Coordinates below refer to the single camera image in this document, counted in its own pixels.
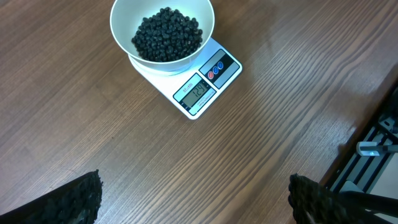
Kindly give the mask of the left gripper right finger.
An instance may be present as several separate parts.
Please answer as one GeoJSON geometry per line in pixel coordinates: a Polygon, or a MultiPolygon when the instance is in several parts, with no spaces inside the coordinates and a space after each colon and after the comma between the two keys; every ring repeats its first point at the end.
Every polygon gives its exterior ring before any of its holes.
{"type": "Polygon", "coordinates": [[[356,191],[334,193],[303,175],[290,176],[288,201],[297,223],[387,223],[392,199],[356,191]]]}

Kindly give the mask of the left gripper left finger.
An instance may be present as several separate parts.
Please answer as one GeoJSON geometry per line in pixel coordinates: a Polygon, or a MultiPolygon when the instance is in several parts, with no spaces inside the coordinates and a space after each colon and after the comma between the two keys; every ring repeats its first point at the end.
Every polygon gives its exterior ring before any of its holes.
{"type": "Polygon", "coordinates": [[[101,207],[99,171],[83,176],[1,215],[1,223],[93,224],[101,207]]]}

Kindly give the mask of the white digital kitchen scale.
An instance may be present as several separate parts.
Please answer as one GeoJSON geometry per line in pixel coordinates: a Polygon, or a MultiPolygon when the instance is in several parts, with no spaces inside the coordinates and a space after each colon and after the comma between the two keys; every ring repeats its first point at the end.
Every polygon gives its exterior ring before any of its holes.
{"type": "Polygon", "coordinates": [[[243,70],[241,63],[212,38],[198,57],[180,70],[161,72],[129,59],[189,119],[199,118],[243,70]]]}

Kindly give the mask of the white bowl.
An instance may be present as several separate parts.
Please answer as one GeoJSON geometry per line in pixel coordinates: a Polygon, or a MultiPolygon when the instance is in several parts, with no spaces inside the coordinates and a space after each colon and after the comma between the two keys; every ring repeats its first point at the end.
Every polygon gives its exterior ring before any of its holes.
{"type": "Polygon", "coordinates": [[[215,11],[210,0],[115,0],[110,13],[110,28],[116,43],[131,59],[154,70],[174,71],[189,66],[211,39],[215,27],[215,11]],[[172,62],[144,60],[132,44],[144,17],[159,12],[161,8],[178,9],[184,16],[196,18],[198,28],[203,31],[201,46],[191,55],[172,62]]]}

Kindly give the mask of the black beans in bowl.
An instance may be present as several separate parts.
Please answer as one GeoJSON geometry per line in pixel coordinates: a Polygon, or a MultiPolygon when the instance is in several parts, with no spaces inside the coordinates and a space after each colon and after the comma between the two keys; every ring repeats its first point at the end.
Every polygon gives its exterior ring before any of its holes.
{"type": "Polygon", "coordinates": [[[166,7],[143,18],[131,42],[144,60],[172,62],[196,52],[203,42],[202,34],[196,18],[166,7]]]}

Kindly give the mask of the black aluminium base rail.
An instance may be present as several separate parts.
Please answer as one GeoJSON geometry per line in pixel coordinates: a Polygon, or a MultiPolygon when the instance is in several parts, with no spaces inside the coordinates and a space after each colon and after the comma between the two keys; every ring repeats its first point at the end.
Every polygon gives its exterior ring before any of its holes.
{"type": "Polygon", "coordinates": [[[397,90],[349,143],[325,184],[367,223],[397,223],[397,90]]]}

